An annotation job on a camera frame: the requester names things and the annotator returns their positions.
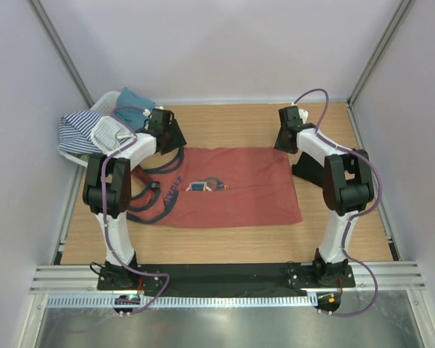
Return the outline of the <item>black tank top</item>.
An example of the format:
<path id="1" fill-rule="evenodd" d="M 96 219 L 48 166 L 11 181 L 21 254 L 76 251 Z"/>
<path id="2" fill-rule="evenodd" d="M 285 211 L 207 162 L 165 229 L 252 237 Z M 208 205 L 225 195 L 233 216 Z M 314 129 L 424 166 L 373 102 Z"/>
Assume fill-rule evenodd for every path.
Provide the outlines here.
<path id="1" fill-rule="evenodd" d="M 349 174 L 355 174 L 357 167 L 355 164 L 356 160 L 357 158 L 351 154 L 346 156 L 346 159 L 344 160 L 344 169 Z M 323 166 L 310 155 L 302 152 L 298 162 L 291 166 L 291 170 L 294 176 L 310 182 L 320 188 L 323 187 Z"/>

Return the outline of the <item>red tank top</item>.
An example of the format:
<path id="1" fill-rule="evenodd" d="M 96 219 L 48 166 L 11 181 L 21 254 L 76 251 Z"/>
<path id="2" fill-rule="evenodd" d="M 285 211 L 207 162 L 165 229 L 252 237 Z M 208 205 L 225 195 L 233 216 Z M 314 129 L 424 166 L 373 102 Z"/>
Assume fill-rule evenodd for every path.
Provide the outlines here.
<path id="1" fill-rule="evenodd" d="M 127 218 L 175 228 L 238 228 L 302 222 L 286 153 L 272 147 L 182 147 L 168 163 L 133 179 Z"/>

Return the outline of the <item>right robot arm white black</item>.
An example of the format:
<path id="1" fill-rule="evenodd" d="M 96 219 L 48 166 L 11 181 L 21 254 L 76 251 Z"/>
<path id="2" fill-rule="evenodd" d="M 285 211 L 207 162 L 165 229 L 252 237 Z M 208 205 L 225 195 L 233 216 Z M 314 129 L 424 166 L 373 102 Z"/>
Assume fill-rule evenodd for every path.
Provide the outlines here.
<path id="1" fill-rule="evenodd" d="M 280 130 L 275 148 L 300 153 L 294 176 L 322 188 L 329 210 L 326 232 L 312 261 L 312 278 L 333 287 L 347 274 L 347 250 L 359 214 L 375 196 L 368 153 L 344 148 L 307 123 L 307 113 L 291 105 L 278 111 Z"/>

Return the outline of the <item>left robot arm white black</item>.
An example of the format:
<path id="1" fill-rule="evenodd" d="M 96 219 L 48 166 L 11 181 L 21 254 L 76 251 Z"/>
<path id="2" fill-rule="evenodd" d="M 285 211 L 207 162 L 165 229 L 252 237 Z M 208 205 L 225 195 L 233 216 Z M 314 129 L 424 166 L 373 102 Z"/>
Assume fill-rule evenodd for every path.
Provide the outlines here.
<path id="1" fill-rule="evenodd" d="M 97 271 L 98 290 L 131 290 L 149 275 L 137 263 L 128 232 L 131 171 L 157 152 L 167 154 L 185 145 L 174 113 L 156 108 L 140 132 L 128 128 L 126 142 L 88 157 L 83 202 L 95 214 L 107 248 L 104 264 Z"/>

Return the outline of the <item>teal blue garment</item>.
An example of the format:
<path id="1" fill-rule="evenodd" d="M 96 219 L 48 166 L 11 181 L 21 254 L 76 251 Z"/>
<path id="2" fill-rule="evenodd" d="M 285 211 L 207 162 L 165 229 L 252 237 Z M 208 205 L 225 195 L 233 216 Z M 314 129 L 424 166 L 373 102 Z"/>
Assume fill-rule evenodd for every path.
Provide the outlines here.
<path id="1" fill-rule="evenodd" d="M 114 115 L 132 130 L 138 131 L 146 125 L 146 120 L 155 107 L 154 101 L 125 87 L 117 98 Z"/>

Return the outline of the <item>white plastic laundry basket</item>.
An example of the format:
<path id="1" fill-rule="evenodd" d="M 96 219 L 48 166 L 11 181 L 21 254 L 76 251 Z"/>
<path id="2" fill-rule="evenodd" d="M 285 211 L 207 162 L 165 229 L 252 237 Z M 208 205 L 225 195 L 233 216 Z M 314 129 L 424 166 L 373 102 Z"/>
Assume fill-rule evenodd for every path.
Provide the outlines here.
<path id="1" fill-rule="evenodd" d="M 107 92 L 105 95 L 98 100 L 92 108 L 87 110 L 94 110 L 97 112 L 102 112 L 106 115 L 112 116 L 114 119 L 118 120 L 114 115 L 114 109 L 116 105 L 117 98 L 120 94 L 116 91 L 110 91 Z M 79 165 L 86 166 L 86 162 L 88 161 L 88 155 L 90 154 L 72 154 L 64 151 L 59 150 L 59 144 L 58 144 L 58 152 L 63 157 L 66 157 L 70 161 L 73 161 Z"/>

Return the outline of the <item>blue white striped garment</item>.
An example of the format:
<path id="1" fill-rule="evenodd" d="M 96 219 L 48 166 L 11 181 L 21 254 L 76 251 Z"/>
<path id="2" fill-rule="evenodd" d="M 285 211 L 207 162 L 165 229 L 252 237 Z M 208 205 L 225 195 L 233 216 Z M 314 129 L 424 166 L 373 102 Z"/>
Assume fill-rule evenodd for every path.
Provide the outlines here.
<path id="1" fill-rule="evenodd" d="M 133 132 L 112 116 L 83 110 L 59 121 L 59 150 L 72 154 L 107 154 L 133 138 Z"/>

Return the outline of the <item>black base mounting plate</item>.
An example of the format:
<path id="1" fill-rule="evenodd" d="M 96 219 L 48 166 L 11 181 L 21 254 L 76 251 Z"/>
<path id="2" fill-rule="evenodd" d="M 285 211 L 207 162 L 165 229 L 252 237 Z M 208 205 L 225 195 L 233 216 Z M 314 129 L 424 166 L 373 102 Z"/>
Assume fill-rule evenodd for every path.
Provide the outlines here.
<path id="1" fill-rule="evenodd" d="M 238 293 L 245 294 L 253 291 L 269 291 L 285 288 L 333 288 L 339 285 L 350 289 L 355 287 L 355 279 L 352 268 L 347 266 L 346 271 L 332 278 L 319 281 L 315 275 L 313 265 L 298 262 L 286 263 L 247 263 L 247 264 L 177 264 L 142 265 L 141 271 L 152 273 L 152 278 L 146 277 L 142 281 L 134 281 L 129 286 L 123 286 L 119 281 L 114 281 L 103 270 L 99 276 L 97 289 L 108 290 L 131 290 L 139 284 L 144 291 L 156 291 L 161 288 L 163 278 L 160 273 L 170 275 L 169 285 L 166 288 L 168 296 L 174 291 L 179 291 L 182 297 L 197 297 L 203 295 L 209 297 L 211 292 L 227 291 L 231 297 Z"/>

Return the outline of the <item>aluminium frame post left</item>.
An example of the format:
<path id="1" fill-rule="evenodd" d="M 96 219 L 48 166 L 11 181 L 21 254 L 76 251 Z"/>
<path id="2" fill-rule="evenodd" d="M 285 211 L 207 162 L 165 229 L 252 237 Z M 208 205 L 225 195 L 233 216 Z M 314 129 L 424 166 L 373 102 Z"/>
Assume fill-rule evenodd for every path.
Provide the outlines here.
<path id="1" fill-rule="evenodd" d="M 46 33 L 51 45 L 54 47 L 54 50 L 60 58 L 68 75 L 70 76 L 70 79 L 78 90 L 78 93 L 80 94 L 86 105 L 88 107 L 92 107 L 94 105 L 94 100 L 90 95 L 80 73 L 78 72 L 77 67 L 75 66 L 75 63 L 70 56 L 70 53 L 66 49 L 62 39 L 57 32 L 57 29 L 54 27 L 54 24 L 51 21 L 51 18 L 45 10 L 42 2 L 39 0 L 29 0 L 28 3 L 30 5 L 30 8 L 33 10 L 38 22 Z"/>

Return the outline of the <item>aluminium front rail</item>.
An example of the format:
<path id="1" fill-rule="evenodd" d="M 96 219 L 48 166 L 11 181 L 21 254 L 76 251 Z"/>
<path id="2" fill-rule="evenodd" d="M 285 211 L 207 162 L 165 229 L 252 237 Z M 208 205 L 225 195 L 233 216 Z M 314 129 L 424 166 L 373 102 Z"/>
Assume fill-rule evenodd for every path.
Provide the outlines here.
<path id="1" fill-rule="evenodd" d="M 38 266 L 31 294 L 72 294 L 96 291 L 99 276 L 88 265 Z"/>

